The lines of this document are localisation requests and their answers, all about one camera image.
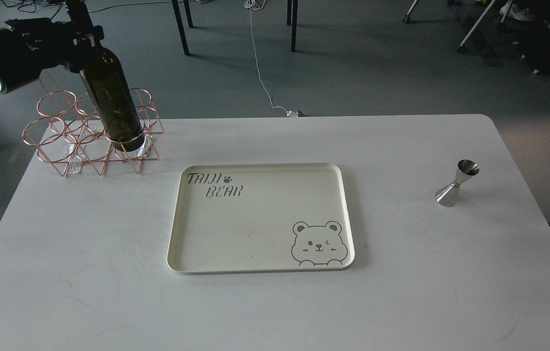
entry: stainless steel jigger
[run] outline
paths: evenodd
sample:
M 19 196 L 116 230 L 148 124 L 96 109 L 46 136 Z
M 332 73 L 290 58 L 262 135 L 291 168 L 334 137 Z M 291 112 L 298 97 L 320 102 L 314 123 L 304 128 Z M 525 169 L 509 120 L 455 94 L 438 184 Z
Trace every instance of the stainless steel jigger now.
M 458 162 L 455 181 L 438 190 L 438 192 L 435 193 L 435 200 L 442 206 L 453 207 L 457 203 L 459 187 L 464 184 L 466 180 L 478 174 L 478 171 L 478 165 L 471 160 L 461 160 Z

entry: table top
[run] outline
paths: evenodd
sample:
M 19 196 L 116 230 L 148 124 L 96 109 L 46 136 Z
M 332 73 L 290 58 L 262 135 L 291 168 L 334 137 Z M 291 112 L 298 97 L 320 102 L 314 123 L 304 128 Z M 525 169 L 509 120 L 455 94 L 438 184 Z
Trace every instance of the table top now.
M 0 350 L 550 350 L 550 229 L 489 118 L 163 123 L 141 175 L 32 160 L 0 223 Z M 442 207 L 463 158 L 480 173 Z M 342 171 L 348 269 L 168 267 L 184 169 L 296 162 Z

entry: caster wheel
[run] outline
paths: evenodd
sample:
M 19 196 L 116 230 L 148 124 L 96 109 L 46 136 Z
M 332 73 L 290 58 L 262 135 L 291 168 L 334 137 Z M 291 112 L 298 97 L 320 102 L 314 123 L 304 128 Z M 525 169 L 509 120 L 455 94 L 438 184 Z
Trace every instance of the caster wheel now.
M 507 25 L 505 23 L 498 23 L 498 26 L 496 26 L 496 29 L 499 31 L 499 32 L 502 32 L 502 33 L 506 33 L 508 30 L 507 30 Z

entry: cream tray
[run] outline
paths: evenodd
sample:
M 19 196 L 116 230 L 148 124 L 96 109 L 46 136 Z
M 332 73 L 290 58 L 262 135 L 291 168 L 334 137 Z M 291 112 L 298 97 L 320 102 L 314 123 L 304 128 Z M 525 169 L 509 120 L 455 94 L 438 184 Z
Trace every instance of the cream tray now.
M 193 166 L 181 175 L 168 252 L 174 271 L 341 270 L 354 258 L 335 164 Z

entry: bear cartoon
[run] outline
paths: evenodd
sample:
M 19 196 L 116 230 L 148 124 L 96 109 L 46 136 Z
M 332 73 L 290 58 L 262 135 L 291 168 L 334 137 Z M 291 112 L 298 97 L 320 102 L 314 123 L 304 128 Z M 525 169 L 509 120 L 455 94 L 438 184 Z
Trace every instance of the bear cartoon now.
M 340 232 L 342 225 L 330 220 L 325 225 L 308 225 L 306 222 L 297 222 L 293 225 L 295 244 L 291 249 L 293 258 L 299 262 L 311 262 L 316 265 L 342 265 L 347 257 L 347 249 Z

